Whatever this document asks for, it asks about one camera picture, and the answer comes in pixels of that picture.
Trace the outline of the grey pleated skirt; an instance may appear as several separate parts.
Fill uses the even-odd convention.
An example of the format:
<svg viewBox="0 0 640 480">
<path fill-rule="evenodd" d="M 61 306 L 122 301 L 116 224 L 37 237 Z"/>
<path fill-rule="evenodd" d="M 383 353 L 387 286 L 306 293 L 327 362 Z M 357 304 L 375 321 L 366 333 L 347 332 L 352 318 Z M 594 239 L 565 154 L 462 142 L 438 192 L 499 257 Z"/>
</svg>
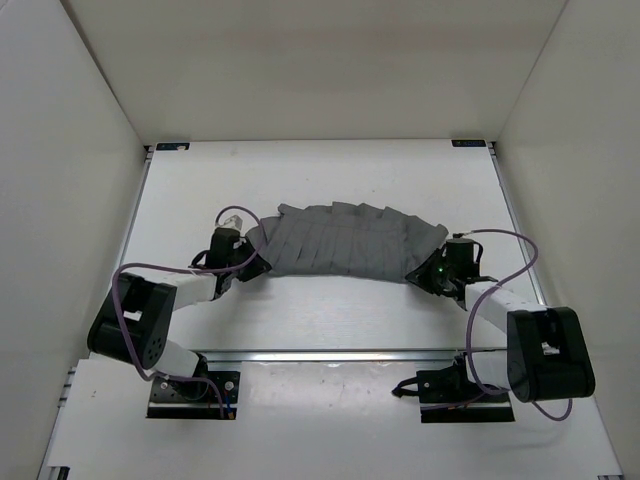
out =
<svg viewBox="0 0 640 480">
<path fill-rule="evenodd" d="M 403 283 L 446 240 L 449 231 L 385 207 L 334 202 L 278 214 L 247 231 L 274 276 L 349 276 Z"/>
</svg>

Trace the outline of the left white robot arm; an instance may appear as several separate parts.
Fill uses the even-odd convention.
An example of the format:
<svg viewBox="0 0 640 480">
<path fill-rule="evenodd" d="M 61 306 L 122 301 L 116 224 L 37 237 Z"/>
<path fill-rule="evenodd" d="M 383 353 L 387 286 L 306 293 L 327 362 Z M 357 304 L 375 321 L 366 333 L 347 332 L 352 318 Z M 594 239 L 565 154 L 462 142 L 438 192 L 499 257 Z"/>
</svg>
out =
<svg viewBox="0 0 640 480">
<path fill-rule="evenodd" d="M 88 349 L 133 365 L 144 379 L 166 382 L 191 401 L 218 394 L 206 358 L 168 339 L 171 318 L 177 310 L 219 299 L 234 280 L 269 272 L 271 265 L 256 250 L 263 240 L 263 234 L 251 240 L 236 228 L 218 227 L 209 248 L 186 270 L 159 267 L 166 276 L 150 280 L 130 270 L 152 265 L 122 266 L 91 325 Z"/>
</svg>

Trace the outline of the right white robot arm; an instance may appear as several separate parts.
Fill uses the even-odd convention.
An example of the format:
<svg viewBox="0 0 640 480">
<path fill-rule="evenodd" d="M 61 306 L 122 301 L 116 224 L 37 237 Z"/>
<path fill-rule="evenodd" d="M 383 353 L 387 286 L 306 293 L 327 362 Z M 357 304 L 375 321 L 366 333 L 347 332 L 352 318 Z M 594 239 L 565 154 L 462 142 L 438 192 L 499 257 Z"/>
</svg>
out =
<svg viewBox="0 0 640 480">
<path fill-rule="evenodd" d="M 399 382 L 393 395 L 417 397 L 431 409 L 501 395 L 522 403 L 591 396 L 596 379 L 577 313 L 529 302 L 482 275 L 482 253 L 478 242 L 458 235 L 408 275 L 467 312 L 465 347 L 450 366 Z"/>
</svg>

